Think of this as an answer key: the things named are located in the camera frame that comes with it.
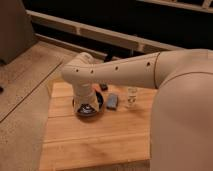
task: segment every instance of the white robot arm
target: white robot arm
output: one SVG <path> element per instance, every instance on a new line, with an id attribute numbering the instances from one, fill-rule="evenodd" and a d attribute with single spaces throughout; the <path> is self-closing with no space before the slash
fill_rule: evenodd
<path id="1" fill-rule="evenodd" d="M 91 83 L 159 88 L 151 114 L 151 171 L 213 169 L 213 52 L 179 50 L 104 64 L 81 53 L 64 66 L 75 112 L 99 110 Z"/>

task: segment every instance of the wooden tabletop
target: wooden tabletop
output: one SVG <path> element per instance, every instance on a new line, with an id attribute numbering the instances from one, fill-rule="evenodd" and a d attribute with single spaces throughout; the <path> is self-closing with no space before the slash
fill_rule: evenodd
<path id="1" fill-rule="evenodd" d="M 118 94 L 116 111 L 104 106 L 95 117 L 73 113 L 72 87 L 53 84 L 40 171 L 60 171 L 149 159 L 150 109 L 155 90 L 138 89 L 134 108 L 126 107 L 126 88 L 109 86 Z"/>

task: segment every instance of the small glass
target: small glass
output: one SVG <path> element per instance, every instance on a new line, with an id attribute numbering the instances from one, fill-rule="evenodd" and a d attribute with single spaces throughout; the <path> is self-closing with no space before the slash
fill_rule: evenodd
<path id="1" fill-rule="evenodd" d="M 137 99 L 137 87 L 127 87 L 127 102 L 126 107 L 132 108 L 135 106 L 136 99 Z"/>

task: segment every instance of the wood plank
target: wood plank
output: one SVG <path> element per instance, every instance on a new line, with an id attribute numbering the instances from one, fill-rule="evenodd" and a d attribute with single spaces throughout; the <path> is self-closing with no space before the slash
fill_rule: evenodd
<path id="1" fill-rule="evenodd" d="M 104 111 L 97 117 L 78 119 L 77 117 L 50 118 L 46 125 L 44 142 L 58 142 L 73 139 L 119 136 L 143 132 L 149 135 L 149 115 L 147 111 L 130 112 Z"/>
<path id="2" fill-rule="evenodd" d="M 44 144 L 40 171 L 71 170 L 147 159 L 149 138 L 143 133 L 99 137 Z"/>
<path id="3" fill-rule="evenodd" d="M 213 13 L 213 8 L 203 8 L 200 5 L 183 3 L 183 2 L 171 2 L 171 1 L 165 1 L 165 0 L 137 0 L 137 1 L 143 1 L 147 3 L 154 3 L 159 5 L 166 5 L 170 7 L 182 8 L 182 9 L 205 12 L 205 13 Z"/>
<path id="4" fill-rule="evenodd" d="M 100 91 L 97 84 L 93 87 Z M 40 170 L 93 170 L 91 167 L 149 160 L 150 109 L 156 91 L 139 88 L 138 103 L 131 109 L 125 107 L 125 90 L 123 86 L 109 85 L 102 94 L 104 99 L 109 92 L 119 95 L 117 111 L 104 106 L 95 117 L 82 119 L 73 113 L 72 87 L 56 81 Z"/>
<path id="5" fill-rule="evenodd" d="M 110 43 L 112 45 L 124 48 L 132 48 L 132 50 L 143 53 L 183 49 L 181 47 L 131 36 L 99 27 L 94 27 L 91 25 L 38 13 L 35 11 L 27 10 L 27 13 L 30 15 L 33 23 L 44 25 L 68 33 L 77 34 L 79 36 L 94 39 L 97 41 Z"/>

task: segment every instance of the gray object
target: gray object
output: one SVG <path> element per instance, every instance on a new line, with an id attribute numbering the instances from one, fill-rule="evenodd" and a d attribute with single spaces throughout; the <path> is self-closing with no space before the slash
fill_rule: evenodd
<path id="1" fill-rule="evenodd" d="M 37 41 L 21 0 L 1 0 L 0 8 L 0 60 L 7 64 Z"/>
<path id="2" fill-rule="evenodd" d="M 116 110 L 118 106 L 118 96 L 117 94 L 110 93 L 107 98 L 106 107 L 110 110 Z"/>

